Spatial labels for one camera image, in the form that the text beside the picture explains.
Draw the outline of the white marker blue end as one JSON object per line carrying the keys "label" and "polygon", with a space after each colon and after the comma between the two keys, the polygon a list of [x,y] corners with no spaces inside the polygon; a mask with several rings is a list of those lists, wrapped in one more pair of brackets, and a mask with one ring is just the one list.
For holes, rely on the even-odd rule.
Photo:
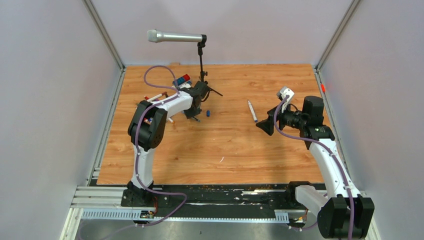
{"label": "white marker blue end", "polygon": [[251,115],[252,115],[253,121],[254,121],[255,123],[257,123],[257,122],[258,122],[258,118],[257,118],[257,116],[256,116],[256,113],[255,113],[254,107],[253,107],[253,105],[252,105],[252,103],[251,103],[251,101],[250,101],[250,100],[247,100],[247,105],[248,105],[248,107],[249,107],[249,110],[250,110],[250,113],[251,113]]}

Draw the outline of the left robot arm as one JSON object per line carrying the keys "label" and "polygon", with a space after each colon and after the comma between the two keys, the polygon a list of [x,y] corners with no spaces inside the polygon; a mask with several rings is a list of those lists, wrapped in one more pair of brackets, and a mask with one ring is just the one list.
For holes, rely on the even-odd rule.
{"label": "left robot arm", "polygon": [[143,100],[136,108],[128,126],[128,135],[134,148],[134,171],[126,200],[142,207],[153,201],[153,161],[156,148],[162,142],[167,119],[184,112],[190,119],[201,113],[201,102],[210,92],[206,81],[197,81],[193,87],[183,86],[162,100]]}

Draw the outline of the translucent blue pen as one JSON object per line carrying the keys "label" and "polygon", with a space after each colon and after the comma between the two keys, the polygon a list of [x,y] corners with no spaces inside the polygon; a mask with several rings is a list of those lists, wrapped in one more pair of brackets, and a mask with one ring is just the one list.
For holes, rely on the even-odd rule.
{"label": "translucent blue pen", "polygon": [[192,117],[192,119],[194,119],[195,121],[197,121],[198,123],[200,123],[201,122],[201,120],[199,120],[198,118],[196,118],[196,117]]}

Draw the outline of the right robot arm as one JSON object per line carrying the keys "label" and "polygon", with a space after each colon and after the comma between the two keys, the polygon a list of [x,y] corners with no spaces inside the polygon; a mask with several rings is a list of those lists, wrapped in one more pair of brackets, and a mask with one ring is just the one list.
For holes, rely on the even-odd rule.
{"label": "right robot arm", "polygon": [[301,140],[318,164],[327,195],[320,194],[309,183],[298,184],[285,195],[292,209],[305,206],[316,216],[316,224],[326,239],[364,239],[369,231],[375,205],[370,197],[362,196],[351,180],[338,151],[331,128],[324,124],[324,101],[317,96],[306,96],[301,110],[293,111],[290,96],[279,97],[280,103],[268,111],[265,120],[256,126],[272,136],[274,131],[288,137],[284,127],[299,130]]}

